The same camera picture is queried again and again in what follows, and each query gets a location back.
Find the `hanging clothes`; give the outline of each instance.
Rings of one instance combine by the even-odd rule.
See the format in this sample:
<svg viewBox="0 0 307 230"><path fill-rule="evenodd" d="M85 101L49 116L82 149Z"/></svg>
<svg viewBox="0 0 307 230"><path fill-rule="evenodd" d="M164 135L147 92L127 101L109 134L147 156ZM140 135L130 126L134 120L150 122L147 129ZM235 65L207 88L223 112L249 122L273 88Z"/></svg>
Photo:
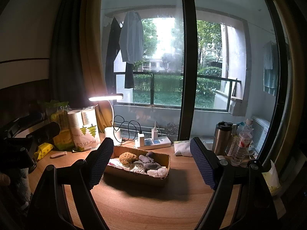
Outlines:
<svg viewBox="0 0 307 230"><path fill-rule="evenodd" d="M127 12L119 37L122 61L126 62L125 88L133 88L133 64L143 59L144 31L138 12Z"/></svg>
<svg viewBox="0 0 307 230"><path fill-rule="evenodd" d="M269 41L264 45L263 90L276 96L278 86L277 45Z"/></svg>
<svg viewBox="0 0 307 230"><path fill-rule="evenodd" d="M108 49L106 51L105 80L106 80L106 88L109 94L116 93L114 88L114 61L120 50L119 37L121 30L122 29L118 21L115 18L113 18L109 35Z"/></svg>

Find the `yellow package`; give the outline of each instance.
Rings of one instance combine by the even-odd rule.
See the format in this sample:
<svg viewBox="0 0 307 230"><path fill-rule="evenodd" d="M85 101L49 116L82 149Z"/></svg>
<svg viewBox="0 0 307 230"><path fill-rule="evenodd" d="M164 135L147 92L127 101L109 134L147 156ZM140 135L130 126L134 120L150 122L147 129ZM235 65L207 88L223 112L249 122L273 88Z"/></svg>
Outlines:
<svg viewBox="0 0 307 230"><path fill-rule="evenodd" d="M34 152L34 158L39 161L54 148L52 144L43 143L38 147L38 151Z"/></svg>

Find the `lamp head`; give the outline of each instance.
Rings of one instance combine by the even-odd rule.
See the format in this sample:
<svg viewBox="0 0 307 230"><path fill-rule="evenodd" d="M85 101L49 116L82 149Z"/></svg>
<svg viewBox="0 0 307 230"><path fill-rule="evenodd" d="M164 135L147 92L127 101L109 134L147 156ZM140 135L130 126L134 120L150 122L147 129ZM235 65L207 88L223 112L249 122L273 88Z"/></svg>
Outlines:
<svg viewBox="0 0 307 230"><path fill-rule="evenodd" d="M101 95L96 97L91 97L88 100L89 101L103 101L103 100L120 100L123 99L123 94L107 94L107 95Z"/></svg>

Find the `white wall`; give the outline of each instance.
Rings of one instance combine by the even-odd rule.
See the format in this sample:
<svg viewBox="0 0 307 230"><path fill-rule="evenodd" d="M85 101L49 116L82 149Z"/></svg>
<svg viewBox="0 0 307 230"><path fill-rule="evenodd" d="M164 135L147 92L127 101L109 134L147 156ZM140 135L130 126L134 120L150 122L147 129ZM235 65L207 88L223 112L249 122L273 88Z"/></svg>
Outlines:
<svg viewBox="0 0 307 230"><path fill-rule="evenodd" d="M48 78L54 23L61 0L10 0L0 15L0 89Z"/></svg>
<svg viewBox="0 0 307 230"><path fill-rule="evenodd" d="M229 113L195 111L192 135L213 135L215 124L221 120L239 122L246 117L258 115L268 119L274 108L274 98L267 98L263 92L263 45L275 39L270 14L264 0L195 0L196 7L203 7L245 19L248 22L251 41L251 80L248 107L245 117L233 117ZM102 0L105 13L127 9L130 6L181 5L178 0ZM140 120L144 126L151 126L153 119L161 125L179 123L180 112L176 110L115 106L116 114L129 119Z"/></svg>

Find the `metal railing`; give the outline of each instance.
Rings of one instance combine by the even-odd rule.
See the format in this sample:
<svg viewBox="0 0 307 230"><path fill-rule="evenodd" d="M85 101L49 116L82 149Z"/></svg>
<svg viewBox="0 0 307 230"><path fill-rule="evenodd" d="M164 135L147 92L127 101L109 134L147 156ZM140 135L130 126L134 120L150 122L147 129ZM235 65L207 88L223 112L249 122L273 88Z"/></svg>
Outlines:
<svg viewBox="0 0 307 230"><path fill-rule="evenodd" d="M158 108L173 108L179 109L180 106L171 106L171 105L161 105L161 104L154 104L154 78L155 75L169 75L169 76L183 76L183 73L166 73L166 72L133 72L133 74L147 74L150 75L150 104L141 104L141 103L126 103L126 102L116 102L116 104L125 104L125 105L132 105L132 106L146 106L146 107L158 107ZM116 91L116 76L117 75L125 75L125 72L115 72L114 73L114 89ZM232 92L232 83L235 83L235 88L237 83L241 83L238 79L228 79L222 77L213 77L207 75L197 75L198 78L206 78L212 80L221 80L221 81L229 81L229 91L228 91L228 100L227 100L227 108L226 109L213 109L213 108L199 108L196 107L198 110L203 111L218 111L218 112L226 112L229 111L230 106L230 99L231 99L231 92Z"/></svg>

